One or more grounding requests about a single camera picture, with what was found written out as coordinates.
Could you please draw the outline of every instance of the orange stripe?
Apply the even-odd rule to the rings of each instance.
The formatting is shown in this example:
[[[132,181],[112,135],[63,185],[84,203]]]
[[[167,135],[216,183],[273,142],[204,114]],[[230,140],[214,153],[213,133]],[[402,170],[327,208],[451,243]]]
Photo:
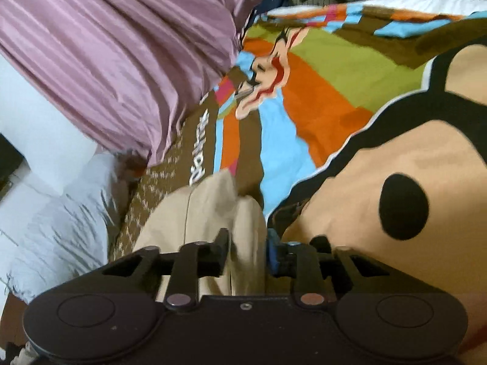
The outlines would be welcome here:
[[[288,61],[291,73],[282,89],[284,108],[298,137],[307,142],[313,162],[322,166],[349,135],[366,125],[372,113],[353,107],[300,57],[288,53]]]
[[[346,4],[337,4],[333,6],[335,11],[338,12],[346,12],[347,11],[347,5]],[[280,18],[280,19],[311,19],[315,16],[323,16],[328,13],[329,7],[323,7],[323,8],[318,8],[318,9],[311,9],[309,11],[305,12],[299,12],[299,13],[292,13],[288,15],[269,15],[271,18]]]
[[[418,11],[411,11],[408,9],[398,9],[395,10],[391,15],[392,20],[398,21],[420,21],[429,22],[435,19],[451,19],[453,21],[463,19],[463,15],[449,15],[449,14],[436,14],[436,13],[424,13]]]
[[[335,19],[335,20],[344,21],[346,17],[347,17],[347,6],[346,5],[339,5],[337,7],[337,19]]]
[[[246,38],[243,42],[243,49],[254,56],[265,56],[272,52],[273,43],[262,38]]]
[[[223,146],[220,170],[230,167],[240,153],[239,121],[235,118],[235,108],[223,118]]]

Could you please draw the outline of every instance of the light blue stripe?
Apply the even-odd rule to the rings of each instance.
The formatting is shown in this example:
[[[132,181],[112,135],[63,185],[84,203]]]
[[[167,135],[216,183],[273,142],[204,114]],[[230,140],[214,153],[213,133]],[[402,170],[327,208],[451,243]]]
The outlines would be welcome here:
[[[326,16],[315,16],[309,19],[302,19],[303,23],[310,23],[310,22],[324,22],[326,20]]]
[[[362,19],[362,15],[358,13],[347,15],[347,17],[345,18],[345,23],[356,25],[357,23],[360,22],[360,19]]]
[[[261,161],[264,178],[264,215],[287,197],[297,181],[308,177],[316,166],[308,152],[308,144],[296,135],[296,126],[283,105],[282,91],[264,100],[259,106],[262,125]]]
[[[247,75],[248,79],[252,78],[252,71],[250,70],[250,67],[252,66],[254,60],[255,55],[253,53],[245,52],[243,50],[238,54],[237,61],[235,62],[235,65],[237,65],[240,70]]]
[[[216,120],[216,141],[215,141],[215,162],[213,163],[213,174],[220,171],[223,152],[223,119]]]
[[[484,19],[487,18],[487,11],[479,11],[474,12],[471,15],[468,15],[465,19]]]
[[[359,13],[361,15],[363,8],[364,8],[364,5],[361,3],[347,4],[347,15],[351,15],[351,14],[355,14],[355,13]]]
[[[232,93],[232,95],[228,98],[228,100],[224,102],[222,106],[218,109],[218,115],[220,115],[223,111],[225,111],[228,107],[230,107],[230,104],[233,103],[233,96],[235,96],[235,92]]]
[[[342,21],[331,21],[328,22],[325,27],[322,27],[322,29],[328,31],[328,33],[333,33],[334,31],[341,29],[342,26],[343,26]]]
[[[374,31],[374,35],[380,37],[399,37],[408,38],[422,35],[428,31],[437,29],[451,23],[450,19],[438,19],[427,23],[409,23],[394,21],[381,29]]]

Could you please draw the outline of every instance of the khaki fabric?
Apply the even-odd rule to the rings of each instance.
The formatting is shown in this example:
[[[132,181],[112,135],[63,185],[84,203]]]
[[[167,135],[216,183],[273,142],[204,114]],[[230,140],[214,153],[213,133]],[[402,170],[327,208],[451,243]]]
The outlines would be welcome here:
[[[221,228],[230,231],[232,241],[226,270],[219,278],[201,278],[200,295],[264,294],[264,216],[253,198],[237,196],[228,170],[165,197],[150,215],[134,251],[158,246],[162,253],[177,252],[187,243],[213,241]],[[168,282],[169,277],[163,277],[158,301],[164,299]]]

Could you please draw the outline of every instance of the cartoon monkey face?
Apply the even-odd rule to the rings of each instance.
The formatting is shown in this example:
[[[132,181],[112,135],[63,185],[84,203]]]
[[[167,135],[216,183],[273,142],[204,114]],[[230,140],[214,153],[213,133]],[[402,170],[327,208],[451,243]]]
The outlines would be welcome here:
[[[487,325],[487,38],[438,56],[429,89],[390,104],[282,203],[283,241],[326,235],[456,296]],[[270,224],[281,227],[279,210]]]
[[[287,53],[308,34],[308,28],[286,29],[277,37],[272,51],[258,56],[252,62],[252,78],[237,90],[237,119],[244,119],[250,111],[256,110],[266,98],[276,97],[276,91],[286,85],[290,67]]]

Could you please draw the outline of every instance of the cartoon print blanket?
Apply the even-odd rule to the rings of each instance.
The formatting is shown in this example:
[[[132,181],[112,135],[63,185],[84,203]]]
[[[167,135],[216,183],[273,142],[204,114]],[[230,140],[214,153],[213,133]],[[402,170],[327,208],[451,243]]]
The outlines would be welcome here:
[[[324,234],[461,298],[472,353],[487,336],[487,280],[472,272],[487,266],[486,35],[487,12],[260,17],[142,178],[114,257],[165,193],[226,168],[284,239]]]

